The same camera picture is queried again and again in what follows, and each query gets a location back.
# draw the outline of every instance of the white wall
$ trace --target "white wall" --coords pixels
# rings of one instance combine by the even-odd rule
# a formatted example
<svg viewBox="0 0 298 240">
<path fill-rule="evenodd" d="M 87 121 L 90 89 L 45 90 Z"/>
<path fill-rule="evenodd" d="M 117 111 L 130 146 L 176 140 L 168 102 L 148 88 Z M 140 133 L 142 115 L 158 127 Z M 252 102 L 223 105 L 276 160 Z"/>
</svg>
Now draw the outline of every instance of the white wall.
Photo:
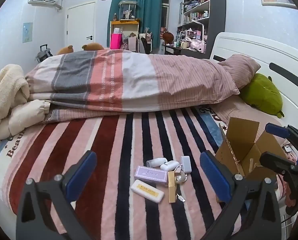
<svg viewBox="0 0 298 240">
<path fill-rule="evenodd" d="M 0 8 L 0 70 L 18 64 L 26 74 L 37 65 L 41 45 L 48 44 L 53 54 L 64 47 L 64 10 L 27 2 L 6 0 Z M 33 41 L 22 43 L 22 27 L 27 22 L 33 22 Z"/>
<path fill-rule="evenodd" d="M 298 49 L 298 10 L 263 6 L 261 0 L 227 0 L 225 31 L 260 36 Z"/>
<path fill-rule="evenodd" d="M 94 0 L 66 0 L 66 8 L 90 2 Z M 177 34 L 178 18 L 179 18 L 179 4 L 181 0 L 170 0 L 169 8 L 169 31 L 175 36 Z M 94 42 L 100 43 L 107 47 L 107 24 L 111 0 L 97 0 L 96 15 L 94 22 Z"/>
</svg>

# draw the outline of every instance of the pink bag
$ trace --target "pink bag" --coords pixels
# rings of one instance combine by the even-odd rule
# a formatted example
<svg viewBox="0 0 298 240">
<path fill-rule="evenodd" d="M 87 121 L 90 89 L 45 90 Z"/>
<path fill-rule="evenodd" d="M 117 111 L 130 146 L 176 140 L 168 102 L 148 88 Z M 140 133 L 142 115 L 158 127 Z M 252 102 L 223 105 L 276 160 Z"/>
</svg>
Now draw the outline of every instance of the pink bag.
<svg viewBox="0 0 298 240">
<path fill-rule="evenodd" d="M 113 33 L 111 35 L 110 49 L 120 49 L 122 45 L 122 34 Z"/>
</svg>

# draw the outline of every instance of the white headboard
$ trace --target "white headboard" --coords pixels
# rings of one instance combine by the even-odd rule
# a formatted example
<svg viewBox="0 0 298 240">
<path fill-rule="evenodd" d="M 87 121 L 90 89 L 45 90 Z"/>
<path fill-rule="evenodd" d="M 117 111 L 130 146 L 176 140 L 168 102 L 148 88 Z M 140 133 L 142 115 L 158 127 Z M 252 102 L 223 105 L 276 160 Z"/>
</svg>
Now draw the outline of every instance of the white headboard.
<svg viewBox="0 0 298 240">
<path fill-rule="evenodd" d="M 282 112 L 285 117 L 281 119 L 281 123 L 283 125 L 290 124 L 298 129 L 298 86 L 293 83 L 295 81 L 298 84 L 298 50 L 283 43 L 257 36 L 219 33 L 215 39 L 210 59 L 221 61 L 220 58 L 227 59 L 237 53 L 255 59 L 261 65 L 258 73 L 272 77 L 272 81 L 279 89 L 283 99 Z M 284 72 L 286 77 L 282 76 L 269 68 L 270 63 L 284 68 L 296 77 L 276 67 Z"/>
</svg>

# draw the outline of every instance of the purple box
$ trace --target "purple box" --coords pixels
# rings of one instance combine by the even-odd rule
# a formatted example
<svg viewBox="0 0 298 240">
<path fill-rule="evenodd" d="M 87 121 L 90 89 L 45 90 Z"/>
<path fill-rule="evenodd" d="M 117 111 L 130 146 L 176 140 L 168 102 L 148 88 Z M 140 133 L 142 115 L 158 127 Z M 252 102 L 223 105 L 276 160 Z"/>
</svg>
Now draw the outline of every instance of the purple box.
<svg viewBox="0 0 298 240">
<path fill-rule="evenodd" d="M 145 166 L 138 166 L 135 173 L 135 179 L 166 184 L 168 181 L 168 172 L 154 168 L 148 168 Z"/>
</svg>

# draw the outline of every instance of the green plush toy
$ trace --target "green plush toy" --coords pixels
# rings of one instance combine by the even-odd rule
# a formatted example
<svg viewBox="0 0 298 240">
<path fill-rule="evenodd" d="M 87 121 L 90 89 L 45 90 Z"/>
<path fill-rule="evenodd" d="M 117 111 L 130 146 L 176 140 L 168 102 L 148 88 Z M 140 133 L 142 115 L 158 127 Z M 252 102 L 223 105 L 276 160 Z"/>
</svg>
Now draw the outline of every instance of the green plush toy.
<svg viewBox="0 0 298 240">
<path fill-rule="evenodd" d="M 248 105 L 267 114 L 284 117 L 282 113 L 282 97 L 272 83 L 271 77 L 256 73 L 251 82 L 240 90 L 240 97 Z"/>
</svg>

